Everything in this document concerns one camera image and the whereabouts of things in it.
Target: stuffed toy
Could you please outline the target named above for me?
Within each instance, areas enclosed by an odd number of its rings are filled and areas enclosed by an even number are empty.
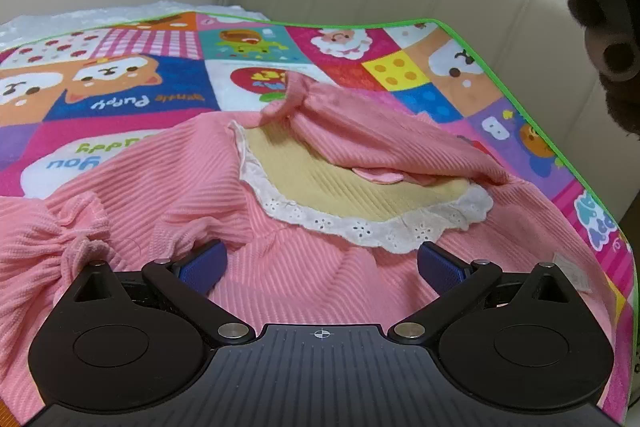
[[[585,28],[611,118],[640,137],[640,0],[569,0],[569,11]]]

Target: colorful blanket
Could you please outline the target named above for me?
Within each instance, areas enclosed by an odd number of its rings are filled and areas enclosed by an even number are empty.
[[[480,57],[439,22],[308,28],[183,12],[4,50],[0,194],[45,198],[146,136],[201,112],[259,110],[284,97],[287,71],[398,111],[427,112],[442,129],[534,183],[560,209],[616,295],[616,363],[601,404],[621,421],[636,341],[630,246]],[[563,268],[577,287],[584,284],[571,266]]]

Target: silver screw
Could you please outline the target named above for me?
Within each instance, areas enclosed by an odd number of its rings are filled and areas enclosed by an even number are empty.
[[[249,333],[249,328],[237,322],[229,322],[218,328],[218,334],[226,339],[239,339]]]
[[[417,339],[424,335],[424,326],[416,322],[401,322],[394,328],[396,335],[405,339]]]

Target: blue square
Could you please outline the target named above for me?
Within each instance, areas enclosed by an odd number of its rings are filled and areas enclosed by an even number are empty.
[[[54,103],[45,120],[120,116],[189,108],[219,110],[209,82],[204,60],[137,55],[147,62],[136,77],[123,81],[94,80],[83,90],[81,82],[72,82]],[[117,64],[128,57],[110,59]]]
[[[391,92],[410,111],[426,111],[436,123],[449,123],[462,120],[462,115],[449,100],[431,83],[423,86]]]
[[[311,63],[282,26],[209,30],[200,32],[200,44],[207,60]]]

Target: blue polka dot square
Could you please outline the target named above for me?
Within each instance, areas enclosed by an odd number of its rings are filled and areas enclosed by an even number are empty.
[[[462,120],[462,115],[458,110],[431,83],[413,89],[391,91],[391,93],[410,111],[416,114],[426,111],[436,123]]]

